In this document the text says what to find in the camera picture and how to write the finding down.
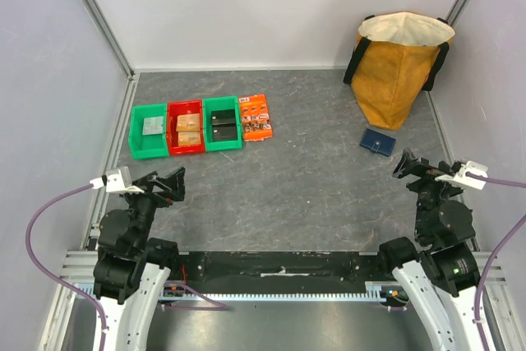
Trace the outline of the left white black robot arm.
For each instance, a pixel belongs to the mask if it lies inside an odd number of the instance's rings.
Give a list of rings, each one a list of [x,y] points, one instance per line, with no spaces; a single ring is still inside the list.
[[[151,172],[132,179],[128,167],[121,167],[92,182],[128,204],[99,222],[93,292],[104,310],[106,350],[146,348],[164,283],[180,272],[178,245],[152,238],[150,230],[158,209],[183,201],[185,172],[181,167],[165,177]]]

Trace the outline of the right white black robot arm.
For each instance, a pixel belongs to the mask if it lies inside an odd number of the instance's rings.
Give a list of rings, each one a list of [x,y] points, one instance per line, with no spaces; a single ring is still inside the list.
[[[414,239],[396,238],[379,247],[378,274],[397,280],[434,350],[493,350],[495,342],[482,303],[484,279],[467,244],[475,237],[473,212],[457,196],[482,190],[487,167],[474,161],[433,166],[404,150],[392,173],[413,176]]]

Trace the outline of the blue card holder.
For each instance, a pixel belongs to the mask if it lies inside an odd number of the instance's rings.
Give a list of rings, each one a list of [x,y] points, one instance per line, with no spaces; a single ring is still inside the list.
[[[370,128],[367,128],[360,140],[360,146],[370,152],[378,155],[390,157],[394,147],[396,139],[387,136],[383,133],[377,132]]]

